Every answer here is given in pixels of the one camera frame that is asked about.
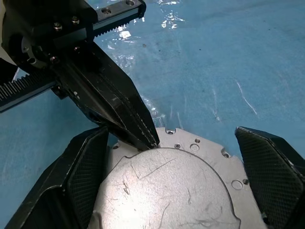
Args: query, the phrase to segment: small round hole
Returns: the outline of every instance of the small round hole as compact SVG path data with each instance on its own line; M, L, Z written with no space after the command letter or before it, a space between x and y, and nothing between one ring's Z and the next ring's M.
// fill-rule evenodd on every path
M134 5L134 1L126 0L126 4L129 5L129 6L133 6Z
M34 63L36 63L36 59L35 58L29 58L27 60L27 62L30 63L30 64L34 64Z
M190 149L192 151L198 151L200 149L200 147L197 144L191 144L190 145Z
M264 223L265 223L266 225L270 225L270 221L269 221L269 219L268 219L266 213L264 213L264 212L262 213L262 218L263 218L263 221L264 221Z
M109 8L103 8L102 13L104 14L111 14L111 10Z
M243 183L244 183L245 185L248 185L248 184L249 184L249 180L248 180L248 179L243 179Z

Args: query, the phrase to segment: toothed rack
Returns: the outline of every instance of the toothed rack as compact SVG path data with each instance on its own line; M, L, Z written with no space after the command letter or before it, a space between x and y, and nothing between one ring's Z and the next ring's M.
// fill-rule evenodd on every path
M55 84L53 75L39 71L0 85L0 113L49 90Z

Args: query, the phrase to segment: hole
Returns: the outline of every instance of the hole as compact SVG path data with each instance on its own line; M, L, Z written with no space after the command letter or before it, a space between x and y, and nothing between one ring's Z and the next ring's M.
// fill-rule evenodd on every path
M191 145L190 145L190 149L191 149L192 151L198 151L200 148L199 148L199 146L198 146L197 144L191 144Z
M29 58L27 60L27 62L30 63L30 64L34 64L34 63L36 63L36 59L35 58Z
M229 158L230 155L226 152L225 148L221 149L221 154L225 157L225 158Z
M102 13L104 14L111 14L111 10L109 8L103 8Z
M264 212L262 213L262 218L263 218L263 221L264 221L264 223L265 223L266 225L270 225L270 221L269 221L269 219L268 219L266 213L264 213Z
M249 180L248 180L248 179L243 179L243 183L244 183L245 185L248 185L248 184L249 184Z
M235 190L242 190L243 189L243 184L239 180L232 181L231 185Z
M126 0L126 4L129 5L129 6L133 6L134 1L133 0Z

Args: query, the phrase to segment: metal part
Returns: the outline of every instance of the metal part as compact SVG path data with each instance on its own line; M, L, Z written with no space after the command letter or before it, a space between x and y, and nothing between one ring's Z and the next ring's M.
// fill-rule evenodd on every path
M0 86L0 113L23 103L56 85L55 76L37 71Z
M40 176L6 229L86 229L107 161L106 127L74 137Z
M72 17L72 24L73 25L78 25L80 23L80 19L76 16Z
M98 125L140 150L159 144L153 120L131 79L95 43L62 52L52 70L61 89Z
M34 66L35 68L45 68L47 67L47 64L39 59L37 59L35 57L35 54L33 52L31 43L29 42L28 39L26 39L25 37L22 38L22 42L21 42L21 50L23 54L28 55L29 59L27 60L28 63L30 63L32 66Z
M133 5L127 3L127 1L119 1L115 4L109 5L101 10L98 10L98 20L99 22L94 24L93 30L97 31L98 35L107 32L108 30L100 30L100 28L107 27L117 21L122 21L125 18L137 15L137 17L142 17L139 12L145 11L145 9L139 9L139 7L146 7L141 0L133 0Z
M305 225L305 160L281 137L238 127L244 167L265 221L276 229Z
M79 46L77 46L77 47L75 47L75 48L74 48L74 51L76 51L76 52L77 52L79 49L80 49L80 47L79 47Z
M134 1L133 0L126 0L126 4L129 5L129 6L133 6Z
M59 59L58 59L57 56L52 56L52 57L50 57L50 61L51 61L52 63L58 63L58 62L59 62Z
M181 129L157 132L160 148L115 145L88 228L267 228L237 157Z
M62 25L61 25L59 22L55 22L55 23L54 23L54 30L55 30L56 32L62 31Z

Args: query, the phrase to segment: scratch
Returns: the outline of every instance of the scratch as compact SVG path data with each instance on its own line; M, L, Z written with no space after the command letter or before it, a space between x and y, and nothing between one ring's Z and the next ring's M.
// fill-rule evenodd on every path
M166 164L170 163L171 161L174 161L175 159L176 159L176 158L174 158L174 159L172 159L172 160L170 160L170 161L166 162L165 164L163 164L163 165L161 165L161 166L157 167L155 170L153 170L152 172L150 172L149 174L147 174L147 175L143 176L143 177L142 177L142 178L140 178L140 179L144 179L145 177L148 177L150 174L152 174L153 172L157 171L159 168L163 167L164 165L166 165Z
M130 166L132 167L132 169L133 169L133 171L134 171L134 173L135 173L135 175L137 176L137 178L139 179L140 178L140 176L141 176L141 174L137 174L136 172L135 172L135 169L134 169L134 167L132 166L132 163L130 163Z
M166 211L166 209L168 208L169 205L170 205L170 202L169 202L168 205L165 207L165 209L164 209L164 211L163 211L163 213L162 213L161 222L160 222L160 225L159 225L158 229L160 229L161 226L162 226L162 221L163 221L164 213L165 213L165 211Z
M177 111L177 117L178 117L178 121L179 121L179 126L183 130L183 126L182 126L182 123L181 123L181 120L180 120L180 115L179 115L178 111Z
M186 104L187 104L187 100L186 100L186 96L184 94L184 113L186 113Z
M165 157L163 156L163 154L160 153L160 151L159 151L158 149L156 149L156 150L157 150L158 154L159 154L161 157L163 157L164 161L166 161L166 159L165 159Z
M190 190L189 188L187 188L187 191L189 192L189 200L187 201L189 204L191 204L191 193L190 193Z
M173 105L171 105L171 114L170 114L170 120L172 119L173 116Z
M206 212L208 212L208 211L209 211L211 204L212 204L212 202L208 203L208 205L205 207L205 209L204 209L204 210L205 210Z
M205 179L205 181L206 181L206 176L205 176L204 170L203 170L203 168L201 168L201 167L200 167L200 169L202 170L202 173L203 173L204 179Z
M111 203L111 201L110 200L108 200L108 198L106 198L106 200L113 206L113 208L114 208L114 205Z
M105 194L104 194L104 196L105 196L107 199L118 200L118 199L110 198L110 197L106 196Z
M125 183L124 180L123 180L123 184L124 184L124 186L125 186L125 188L123 188L124 192L126 192L128 195L130 195L129 187L128 187L128 185Z
M257 112L256 110L254 109L254 107L251 106L251 104L246 100L246 98L244 97L244 93L243 93L243 90L242 90L242 87L240 86L240 84L238 83L237 80L235 80L238 87L239 87L239 90L240 90L240 93L242 94L242 98L245 100L245 102L248 104L249 107L251 107L251 109L253 110L253 112L255 113L255 115L257 115Z
M213 88L213 95L214 95L214 107L215 107L213 110L213 113L214 113L216 120L218 122L221 122L220 117L217 115L218 107L217 107L217 94L216 94L215 88Z

